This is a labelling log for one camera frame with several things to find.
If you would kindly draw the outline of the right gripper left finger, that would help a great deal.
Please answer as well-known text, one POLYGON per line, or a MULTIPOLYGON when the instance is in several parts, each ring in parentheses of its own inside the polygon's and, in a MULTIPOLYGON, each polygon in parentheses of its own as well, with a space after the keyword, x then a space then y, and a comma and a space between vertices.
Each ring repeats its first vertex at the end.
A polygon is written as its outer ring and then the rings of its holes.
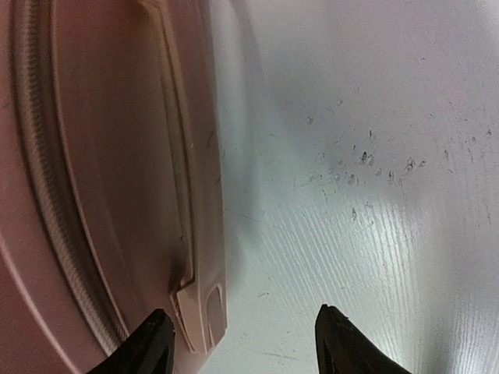
POLYGON ((91 374, 173 373, 175 328, 163 309, 155 309, 91 374))

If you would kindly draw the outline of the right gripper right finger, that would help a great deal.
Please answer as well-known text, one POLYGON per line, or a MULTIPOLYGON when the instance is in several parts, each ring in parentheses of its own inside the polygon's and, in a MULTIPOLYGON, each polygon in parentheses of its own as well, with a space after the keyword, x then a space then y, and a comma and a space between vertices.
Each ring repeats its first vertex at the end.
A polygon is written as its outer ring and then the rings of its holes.
POLYGON ((334 306, 324 304, 320 307, 315 339, 320 373, 409 374, 334 306))

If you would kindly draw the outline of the pink hard-shell suitcase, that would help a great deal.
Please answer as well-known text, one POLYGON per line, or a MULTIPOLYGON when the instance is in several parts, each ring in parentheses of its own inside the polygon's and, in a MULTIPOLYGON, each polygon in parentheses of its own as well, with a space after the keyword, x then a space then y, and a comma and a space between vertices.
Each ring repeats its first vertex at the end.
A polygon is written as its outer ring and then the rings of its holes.
POLYGON ((204 1, 1 4, 1 370, 91 373, 155 310, 227 329, 204 1))

